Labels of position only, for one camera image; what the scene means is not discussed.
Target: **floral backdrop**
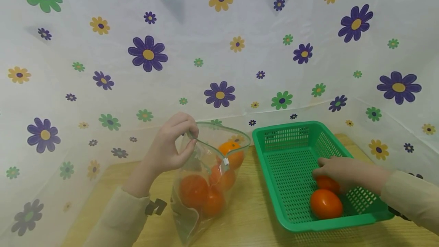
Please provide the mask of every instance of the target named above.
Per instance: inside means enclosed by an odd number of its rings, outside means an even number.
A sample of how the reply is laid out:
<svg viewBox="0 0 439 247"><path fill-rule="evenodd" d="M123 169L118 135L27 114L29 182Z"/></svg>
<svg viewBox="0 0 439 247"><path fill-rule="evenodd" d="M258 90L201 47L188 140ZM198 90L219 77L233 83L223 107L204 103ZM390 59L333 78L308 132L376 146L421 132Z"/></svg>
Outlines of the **floral backdrop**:
<svg viewBox="0 0 439 247"><path fill-rule="evenodd" d="M2 3L1 246L60 246L177 111L248 133L318 120L439 184L437 0Z"/></svg>

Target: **clear plastic bag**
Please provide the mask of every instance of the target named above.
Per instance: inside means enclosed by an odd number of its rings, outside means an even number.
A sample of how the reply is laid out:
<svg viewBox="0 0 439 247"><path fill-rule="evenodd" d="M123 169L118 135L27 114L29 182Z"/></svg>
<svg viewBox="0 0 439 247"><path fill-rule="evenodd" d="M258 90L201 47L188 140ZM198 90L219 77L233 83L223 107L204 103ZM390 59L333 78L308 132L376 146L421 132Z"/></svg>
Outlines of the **clear plastic bag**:
<svg viewBox="0 0 439 247"><path fill-rule="evenodd" d="M177 172L171 193L171 208L184 246L193 243L212 221L227 210L245 152L248 135L208 122L200 129L194 153ZM182 151L193 139L186 133Z"/></svg>

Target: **sleeve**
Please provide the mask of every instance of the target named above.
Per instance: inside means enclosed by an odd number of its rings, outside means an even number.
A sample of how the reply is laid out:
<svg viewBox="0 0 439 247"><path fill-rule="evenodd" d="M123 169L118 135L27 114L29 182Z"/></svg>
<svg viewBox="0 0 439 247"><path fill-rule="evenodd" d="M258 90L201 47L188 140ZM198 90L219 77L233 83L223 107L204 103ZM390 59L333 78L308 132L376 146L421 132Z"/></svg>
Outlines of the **sleeve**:
<svg viewBox="0 0 439 247"><path fill-rule="evenodd" d="M439 235L439 187L395 171L381 190L381 199L418 226Z"/></svg>
<svg viewBox="0 0 439 247"><path fill-rule="evenodd" d="M118 187L83 247L131 247L143 230L149 197L136 198Z"/></svg>

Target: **wooden table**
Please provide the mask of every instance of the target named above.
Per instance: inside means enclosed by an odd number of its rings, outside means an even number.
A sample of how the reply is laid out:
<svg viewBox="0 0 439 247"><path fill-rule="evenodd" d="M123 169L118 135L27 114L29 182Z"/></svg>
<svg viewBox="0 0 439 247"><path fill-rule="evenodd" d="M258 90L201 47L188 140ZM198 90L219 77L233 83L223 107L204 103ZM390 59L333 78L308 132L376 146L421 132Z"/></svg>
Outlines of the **wooden table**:
<svg viewBox="0 0 439 247"><path fill-rule="evenodd" d="M336 135L357 159L367 156L345 135ZM105 170L63 247L80 247L98 221L117 186L130 175L136 163L116 164ZM152 199L170 200L174 172L162 174L151 189ZM250 147L239 172L233 201L225 214L192 247L437 247L439 236L401 218L369 226L320 233L293 234L277 222L254 146ZM161 216L148 218L135 247L180 247L168 205Z"/></svg>

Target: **plastic basket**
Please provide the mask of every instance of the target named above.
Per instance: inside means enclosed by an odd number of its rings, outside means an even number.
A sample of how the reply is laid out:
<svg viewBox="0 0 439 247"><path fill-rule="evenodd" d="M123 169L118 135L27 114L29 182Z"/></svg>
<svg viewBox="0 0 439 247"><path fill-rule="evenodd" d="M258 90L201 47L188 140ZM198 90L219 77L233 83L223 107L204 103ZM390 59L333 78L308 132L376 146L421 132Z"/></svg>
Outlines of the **plastic basket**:
<svg viewBox="0 0 439 247"><path fill-rule="evenodd" d="M343 215L319 220L309 207L317 189L312 170L317 158L352 157L320 122L296 122L258 128L253 140L277 220L295 233L325 231L372 224L394 217L373 193L357 187L340 196Z"/></svg>

